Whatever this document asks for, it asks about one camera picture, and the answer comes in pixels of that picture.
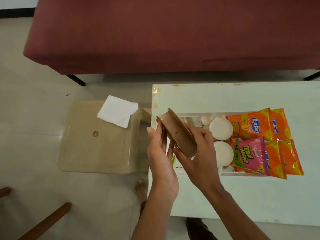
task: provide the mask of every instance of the brown wooden stick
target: brown wooden stick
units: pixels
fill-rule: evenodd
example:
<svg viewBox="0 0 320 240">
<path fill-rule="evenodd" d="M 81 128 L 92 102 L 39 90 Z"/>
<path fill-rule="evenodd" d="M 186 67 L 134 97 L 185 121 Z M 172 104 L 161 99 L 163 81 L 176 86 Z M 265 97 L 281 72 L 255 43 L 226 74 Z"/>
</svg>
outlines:
<svg viewBox="0 0 320 240">
<path fill-rule="evenodd" d="M 52 227 L 57 221 L 59 221 L 65 214 L 67 214 L 72 207 L 70 202 L 65 203 L 58 210 L 24 234 L 19 240 L 35 240 L 44 234 L 50 227 Z"/>
<path fill-rule="evenodd" d="M 0 198 L 9 195 L 11 192 L 11 188 L 9 187 L 4 187 L 2 189 L 0 189 Z"/>
</svg>

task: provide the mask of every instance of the person's left hand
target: person's left hand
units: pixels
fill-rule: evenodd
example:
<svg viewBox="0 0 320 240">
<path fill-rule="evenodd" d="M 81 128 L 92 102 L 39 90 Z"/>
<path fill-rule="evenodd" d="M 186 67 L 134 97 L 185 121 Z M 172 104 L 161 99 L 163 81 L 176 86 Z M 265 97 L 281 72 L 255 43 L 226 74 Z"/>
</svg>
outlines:
<svg viewBox="0 0 320 240">
<path fill-rule="evenodd" d="M 170 193 L 170 196 L 174 200 L 179 190 L 178 178 L 172 165 L 174 144 L 170 141 L 168 153 L 166 154 L 167 133 L 162 128 L 161 122 L 158 123 L 157 130 L 151 127 L 148 127 L 146 130 L 150 138 L 147 153 L 152 173 L 152 184 L 168 190 L 168 193 Z"/>
</svg>

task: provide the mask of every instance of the hand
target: hand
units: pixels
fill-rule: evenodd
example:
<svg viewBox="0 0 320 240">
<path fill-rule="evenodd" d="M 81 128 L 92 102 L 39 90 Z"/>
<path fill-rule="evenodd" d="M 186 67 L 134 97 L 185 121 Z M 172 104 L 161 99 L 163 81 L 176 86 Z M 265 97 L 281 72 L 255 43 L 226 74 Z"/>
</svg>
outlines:
<svg viewBox="0 0 320 240">
<path fill-rule="evenodd" d="M 174 144 L 171 141 L 166 154 L 167 133 L 162 128 L 161 122 L 158 123 L 157 130 L 148 127 L 150 144 L 147 149 L 149 167 L 152 173 L 152 186 L 161 187 L 170 194 L 175 200 L 178 195 L 179 184 L 176 172 L 172 165 Z"/>
<path fill-rule="evenodd" d="M 200 189 L 202 193 L 205 194 L 210 190 L 223 189 L 218 174 L 217 157 L 212 133 L 207 129 L 194 128 L 186 123 L 185 125 L 194 136 L 195 142 L 197 143 L 197 152 L 193 160 L 188 159 L 177 148 L 173 149 L 174 154 L 185 169 L 191 182 Z"/>
</svg>

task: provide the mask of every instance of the maroon sofa cushion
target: maroon sofa cushion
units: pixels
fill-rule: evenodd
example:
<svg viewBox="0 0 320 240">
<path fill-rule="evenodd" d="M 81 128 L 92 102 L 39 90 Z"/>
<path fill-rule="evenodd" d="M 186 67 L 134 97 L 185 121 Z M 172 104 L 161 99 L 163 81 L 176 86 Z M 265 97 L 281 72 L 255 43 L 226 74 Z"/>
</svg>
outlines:
<svg viewBox="0 0 320 240">
<path fill-rule="evenodd" d="M 61 74 L 317 69 L 320 0 L 39 0 L 24 55 Z"/>
</svg>

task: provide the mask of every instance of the white cloth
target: white cloth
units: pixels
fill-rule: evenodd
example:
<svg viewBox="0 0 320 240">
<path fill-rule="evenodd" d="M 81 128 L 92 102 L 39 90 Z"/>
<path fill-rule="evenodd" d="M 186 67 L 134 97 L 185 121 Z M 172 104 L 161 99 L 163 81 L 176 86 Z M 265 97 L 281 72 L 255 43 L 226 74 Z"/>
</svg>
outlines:
<svg viewBox="0 0 320 240">
<path fill-rule="evenodd" d="M 109 95 L 98 113 L 98 118 L 127 128 L 130 115 L 138 110 L 138 103 L 132 103 Z"/>
</svg>

